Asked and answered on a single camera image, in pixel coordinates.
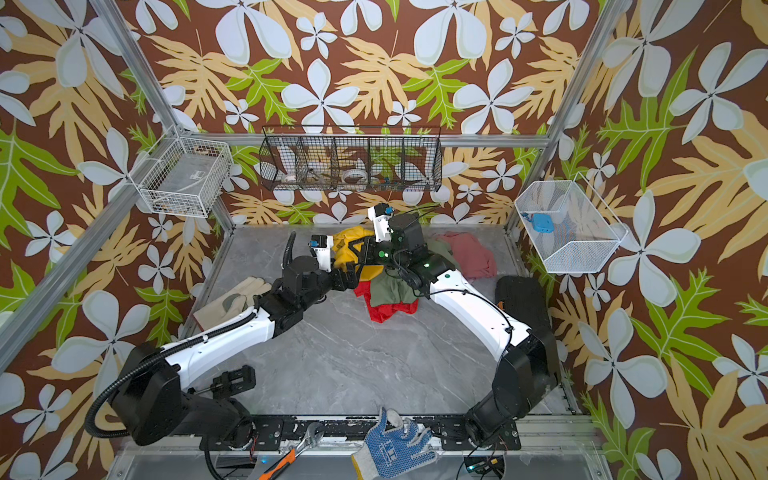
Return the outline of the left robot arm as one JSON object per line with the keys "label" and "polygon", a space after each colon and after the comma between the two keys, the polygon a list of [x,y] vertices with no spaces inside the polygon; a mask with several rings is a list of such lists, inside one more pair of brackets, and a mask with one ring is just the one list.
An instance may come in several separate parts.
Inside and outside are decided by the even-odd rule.
{"label": "left robot arm", "polygon": [[281,278],[253,306],[186,340],[134,348],[118,378],[93,401],[86,432],[98,439],[129,436],[141,446],[174,435],[243,446],[253,431],[251,413],[232,395],[205,397],[190,392],[191,385],[234,355],[286,333],[329,292],[356,288],[374,242],[350,242],[353,259],[339,267],[321,266],[324,250],[317,239],[310,243],[312,254],[300,257],[293,257],[294,243],[287,242]]}

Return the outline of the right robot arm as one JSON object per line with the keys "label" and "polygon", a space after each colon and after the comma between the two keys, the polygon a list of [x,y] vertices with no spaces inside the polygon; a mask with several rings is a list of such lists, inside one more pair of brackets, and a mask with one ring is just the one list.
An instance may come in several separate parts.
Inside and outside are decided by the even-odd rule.
{"label": "right robot arm", "polygon": [[557,347],[546,308],[535,298],[534,280],[502,278],[497,302],[482,295],[443,255],[431,250],[418,215],[395,213],[386,203],[368,210],[374,233],[350,243],[361,265],[395,273],[420,298],[453,314],[496,361],[490,392],[464,417],[476,446],[510,433],[561,380]]}

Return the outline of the olive green cloth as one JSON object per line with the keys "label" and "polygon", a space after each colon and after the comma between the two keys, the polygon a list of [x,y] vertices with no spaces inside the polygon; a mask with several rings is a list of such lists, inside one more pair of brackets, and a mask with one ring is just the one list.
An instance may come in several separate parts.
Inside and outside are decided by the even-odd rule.
{"label": "olive green cloth", "polygon": [[[459,269],[458,261],[453,257],[451,246],[442,239],[428,239],[427,246],[431,252],[445,257],[455,269]],[[417,301],[414,290],[399,276],[390,271],[376,276],[370,282],[370,306],[410,305]]]}

